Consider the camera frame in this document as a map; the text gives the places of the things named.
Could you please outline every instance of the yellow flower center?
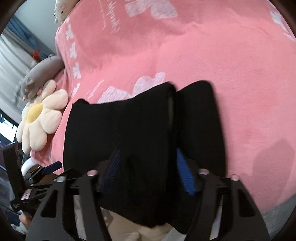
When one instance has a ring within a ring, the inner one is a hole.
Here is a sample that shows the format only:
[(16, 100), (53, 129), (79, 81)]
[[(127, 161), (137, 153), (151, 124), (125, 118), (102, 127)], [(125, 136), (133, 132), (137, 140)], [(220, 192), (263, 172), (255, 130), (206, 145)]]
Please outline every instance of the yellow flower center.
[(42, 110), (43, 110), (42, 104), (33, 105), (28, 111), (27, 123), (31, 124), (32, 122), (34, 122), (40, 116)]

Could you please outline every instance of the red object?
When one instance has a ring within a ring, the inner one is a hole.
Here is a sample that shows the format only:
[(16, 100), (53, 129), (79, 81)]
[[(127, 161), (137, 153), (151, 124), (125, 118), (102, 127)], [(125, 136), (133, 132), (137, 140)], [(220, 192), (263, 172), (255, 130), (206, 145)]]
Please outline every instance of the red object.
[(36, 50), (36, 51), (34, 51), (34, 53), (32, 55), (33, 59), (35, 59), (38, 63), (41, 61), (41, 58), (39, 56), (39, 52), (40, 52), (40, 50)]

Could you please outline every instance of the stuffed animal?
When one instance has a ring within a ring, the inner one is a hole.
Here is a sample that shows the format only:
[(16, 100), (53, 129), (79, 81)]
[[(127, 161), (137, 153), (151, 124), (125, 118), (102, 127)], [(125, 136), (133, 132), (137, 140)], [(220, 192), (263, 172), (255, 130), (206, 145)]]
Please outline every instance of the stuffed animal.
[(63, 22), (79, 0), (57, 0), (54, 8), (55, 23)]
[(64, 67), (64, 62), (59, 56), (48, 57), (38, 63), (20, 82), (22, 99), (24, 101), (30, 100), (36, 95), (40, 95), (43, 85)]
[(68, 104), (68, 93), (64, 89), (56, 92), (57, 84), (49, 80), (43, 86), (41, 94), (27, 103), (22, 112), (22, 121), (16, 137), (22, 143), (24, 153), (40, 151), (47, 143), (47, 135), (57, 131), (62, 120), (61, 109)]

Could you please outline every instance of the blue curtain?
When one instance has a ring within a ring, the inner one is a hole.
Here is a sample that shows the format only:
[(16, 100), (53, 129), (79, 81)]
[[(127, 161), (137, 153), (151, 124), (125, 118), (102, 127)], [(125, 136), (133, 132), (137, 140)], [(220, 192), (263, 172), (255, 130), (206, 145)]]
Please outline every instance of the blue curtain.
[[(16, 17), (12, 16), (9, 23), (6, 25), (14, 34), (16, 34), (22, 41), (28, 44), (31, 48), (35, 50), (40, 50), (35, 36), (26, 28), (25, 25)], [(39, 56), (44, 59), (47, 58), (49, 53), (45, 53), (43, 50), (39, 52)]]

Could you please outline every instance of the white plush toy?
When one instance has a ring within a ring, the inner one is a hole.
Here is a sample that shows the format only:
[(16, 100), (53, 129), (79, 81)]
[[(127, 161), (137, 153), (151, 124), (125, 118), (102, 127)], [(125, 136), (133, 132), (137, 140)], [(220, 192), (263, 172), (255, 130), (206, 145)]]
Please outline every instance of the white plush toy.
[(56, 0), (54, 8), (55, 23), (63, 22), (79, 0)]
[(56, 86), (54, 80), (47, 81), (42, 93), (28, 103), (22, 112), (23, 119), (16, 137), (26, 154), (31, 150), (42, 150), (47, 143), (47, 135), (55, 133), (61, 123), (60, 110), (68, 103), (68, 93), (64, 89), (55, 92)]

